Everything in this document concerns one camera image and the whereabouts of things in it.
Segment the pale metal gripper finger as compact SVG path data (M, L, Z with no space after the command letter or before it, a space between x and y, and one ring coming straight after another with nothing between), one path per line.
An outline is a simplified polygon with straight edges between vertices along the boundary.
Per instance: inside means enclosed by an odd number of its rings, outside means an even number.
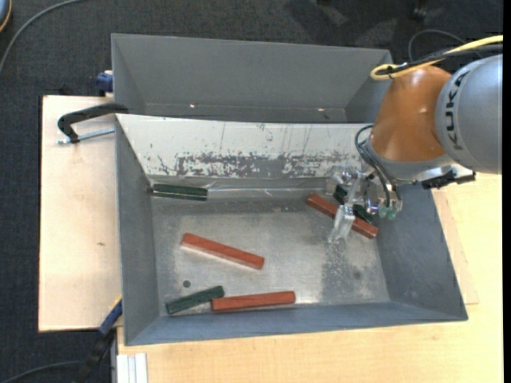
M328 234L328 242L334 243L346 238L347 233L347 213L344 206L340 206L334 216L333 227Z
M355 221L355 214L352 207L343 206L340 210L339 218L339 235L340 239L345 239L351 230L351 227Z

